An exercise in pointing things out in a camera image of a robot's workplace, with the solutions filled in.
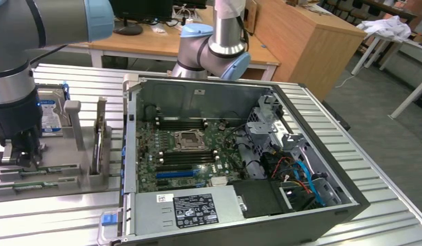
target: green circuit board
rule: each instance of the green circuit board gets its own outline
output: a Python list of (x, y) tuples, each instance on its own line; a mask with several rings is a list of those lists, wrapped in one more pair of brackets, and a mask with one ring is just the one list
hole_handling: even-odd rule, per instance
[[(202, 188), (210, 185), (211, 177), (226, 176), (229, 181), (241, 180), (242, 170), (235, 169), (242, 167), (242, 158), (235, 144), (225, 143), (225, 137), (233, 128), (219, 130), (219, 121), (207, 121), (209, 127), (201, 131), (205, 141), (203, 150), (217, 150), (219, 160), (210, 163), (193, 164), (195, 171), (194, 177), (165, 178), (157, 179), (157, 167), (162, 166), (159, 162), (159, 152), (178, 152), (175, 133), (182, 131), (162, 131), (154, 125), (154, 122), (137, 123), (137, 137), (138, 137), (138, 187), (139, 192), (155, 192), (162, 190), (175, 190), (182, 188)], [(167, 181), (166, 186), (158, 186), (158, 181)]]

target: metal slotted table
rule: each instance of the metal slotted table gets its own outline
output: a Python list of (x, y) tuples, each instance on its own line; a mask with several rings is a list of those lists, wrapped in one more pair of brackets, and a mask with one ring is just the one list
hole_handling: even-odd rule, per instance
[[(92, 126), (98, 98), (107, 97), (106, 118), (114, 129), (108, 190), (0, 202), (0, 245), (96, 245), (99, 216), (119, 206), (126, 73), (137, 72), (47, 64), (35, 69), (38, 83), (68, 83), (71, 99), (82, 101), (83, 126)], [(281, 87), (372, 203), (352, 222), (340, 224), (305, 245), (422, 245), (421, 212), (309, 90), (296, 84), (282, 83)], [(285, 119), (297, 132), (290, 117)]]

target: robotic arm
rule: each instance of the robotic arm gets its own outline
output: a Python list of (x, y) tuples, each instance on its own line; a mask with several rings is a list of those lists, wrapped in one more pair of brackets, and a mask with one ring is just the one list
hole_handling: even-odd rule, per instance
[(207, 78), (210, 71), (225, 80), (239, 79), (250, 63), (245, 51), (249, 36), (241, 18), (245, 5), (246, 0), (215, 0), (215, 28), (205, 24), (185, 25), (174, 77)]
[(108, 0), (0, 0), (0, 166), (36, 166), (42, 107), (27, 49), (111, 36)]

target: wooden cabinet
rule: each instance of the wooden cabinet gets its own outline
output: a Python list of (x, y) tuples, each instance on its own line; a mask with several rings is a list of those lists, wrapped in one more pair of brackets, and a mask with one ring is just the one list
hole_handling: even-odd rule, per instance
[(366, 33), (334, 15), (285, 0), (257, 0), (255, 36), (278, 58), (273, 81), (306, 84), (320, 100), (334, 87)]

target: computer monitor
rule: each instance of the computer monitor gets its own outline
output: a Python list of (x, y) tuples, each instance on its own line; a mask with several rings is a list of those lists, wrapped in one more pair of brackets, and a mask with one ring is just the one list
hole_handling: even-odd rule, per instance
[(206, 0), (174, 0), (175, 6), (183, 6), (190, 9), (206, 9)]
[(151, 23), (154, 20), (171, 21), (174, 0), (110, 0), (116, 18), (114, 32), (123, 35), (138, 35), (143, 28), (127, 20)]

